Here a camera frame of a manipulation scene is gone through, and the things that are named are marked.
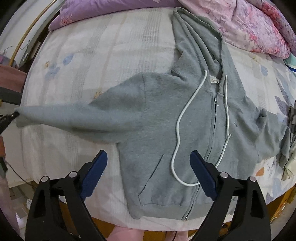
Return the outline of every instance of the white drawstring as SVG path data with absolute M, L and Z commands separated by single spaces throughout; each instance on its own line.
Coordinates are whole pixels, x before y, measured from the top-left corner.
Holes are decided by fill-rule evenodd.
M 200 88 L 202 87 L 202 85 L 204 84 L 205 80 L 207 78 L 207 71 L 205 70 L 205 76 L 203 77 L 202 79 L 202 82 L 200 83 L 200 85 L 198 86 L 198 88 L 196 89 L 196 91 L 193 93 L 192 97 L 190 98 L 190 100 L 187 102 L 187 104 L 185 105 L 184 109 L 182 110 L 181 114 L 179 115 L 179 118 L 177 120 L 177 124 L 176 124 L 176 133 L 177 133 L 177 145 L 176 145 L 176 148 L 175 148 L 175 151 L 174 151 L 174 154 L 173 154 L 173 157 L 172 157 L 172 160 L 171 160 L 171 169 L 172 169 L 172 172 L 173 172 L 173 175 L 174 177 L 177 179 L 177 181 L 179 183 L 181 183 L 182 185 L 184 186 L 187 186 L 187 187 L 194 187 L 194 186 L 197 186 L 199 185 L 200 183 L 197 182 L 197 183 L 193 183 L 193 184 L 189 184 L 189 183 L 186 183 L 186 182 L 183 182 L 176 174 L 175 172 L 175 168 L 174 168 L 174 162 L 175 162 L 175 158 L 176 158 L 176 155 L 177 155 L 177 152 L 178 152 L 178 149 L 179 149 L 179 146 L 180 146 L 180 133 L 179 133 L 179 124 L 180 124 L 180 121 L 181 121 L 181 118 L 184 114 L 184 112 L 186 111 L 186 109 L 188 108 L 188 106 L 190 105 L 190 103 L 192 102 L 192 100 L 194 99 L 194 97 L 196 96 L 196 94 L 198 93 L 198 91 L 200 90 Z M 229 141 L 229 138 L 231 136 L 231 134 L 229 134 L 229 114 L 228 114 L 228 105 L 227 105 L 227 75 L 226 75 L 226 83 L 225 83 L 225 105 L 226 105 L 226 131 L 227 131 L 227 139 L 224 143 L 224 146 L 223 146 L 223 149 L 222 149 L 222 153 L 220 155 L 220 158 L 218 160 L 218 162 L 216 163 L 215 167 L 217 167 L 222 158 L 223 158 L 223 155 L 224 155 L 224 152 L 225 152 L 225 149 L 226 149 L 226 146 L 227 146 L 227 143 Z

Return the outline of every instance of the bed sheet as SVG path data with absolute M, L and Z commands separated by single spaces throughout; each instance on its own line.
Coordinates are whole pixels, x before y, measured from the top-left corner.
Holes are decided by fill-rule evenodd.
M 22 105 L 90 102 L 139 72 L 169 72 L 180 54 L 175 48 L 172 8 L 138 9 L 79 21 L 49 33 L 30 69 Z M 259 107 L 278 114 L 278 100 L 296 97 L 296 77 L 281 59 L 254 54 L 229 45 L 247 95 Z M 108 165 L 91 197 L 85 203 L 90 214 L 103 221 L 129 228 L 172 231 L 198 228 L 203 218 L 186 222 L 129 215 L 115 144 L 93 143 L 54 127 L 28 126 L 21 131 L 23 162 L 31 177 L 51 179 L 66 176 L 91 161 L 100 149 Z M 259 163 L 257 176 L 266 201 L 283 194 L 296 182 L 281 181 L 276 158 Z

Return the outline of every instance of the silver screw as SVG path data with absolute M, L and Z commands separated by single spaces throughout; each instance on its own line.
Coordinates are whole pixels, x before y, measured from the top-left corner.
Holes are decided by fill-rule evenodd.
M 253 177 L 253 176 L 250 177 L 250 180 L 251 180 L 251 182 L 256 182 L 257 181 L 257 179 L 255 177 Z
M 70 172 L 69 177 L 74 178 L 77 176 L 77 172 Z
M 47 176 L 44 176 L 44 177 L 42 177 L 41 178 L 41 181 L 44 183 L 44 182 L 46 182 L 48 180 L 48 177 Z
M 223 178 L 227 178 L 228 177 L 228 174 L 226 172 L 221 172 L 220 173 L 220 176 L 223 177 Z

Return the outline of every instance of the zipper pull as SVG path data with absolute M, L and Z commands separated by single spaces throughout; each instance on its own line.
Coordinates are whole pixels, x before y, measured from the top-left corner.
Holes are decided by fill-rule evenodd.
M 216 105 L 216 106 L 219 106 L 219 104 L 218 104 L 218 102 L 217 102 L 217 98 L 216 98 L 216 97 L 214 98 L 214 102 L 215 102 L 215 105 Z

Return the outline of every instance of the hoodie sleeve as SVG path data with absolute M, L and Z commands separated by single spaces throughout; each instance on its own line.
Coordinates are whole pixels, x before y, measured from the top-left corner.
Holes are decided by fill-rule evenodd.
M 45 124 L 92 140 L 120 142 L 143 127 L 145 91 L 142 74 L 110 88 L 91 103 L 23 106 L 17 126 Z
M 281 152 L 280 167 L 284 168 L 289 159 L 290 129 L 284 123 L 278 121 L 277 115 L 261 111 L 257 119 L 259 135 L 256 140 L 256 148 L 259 160 L 268 159 Z

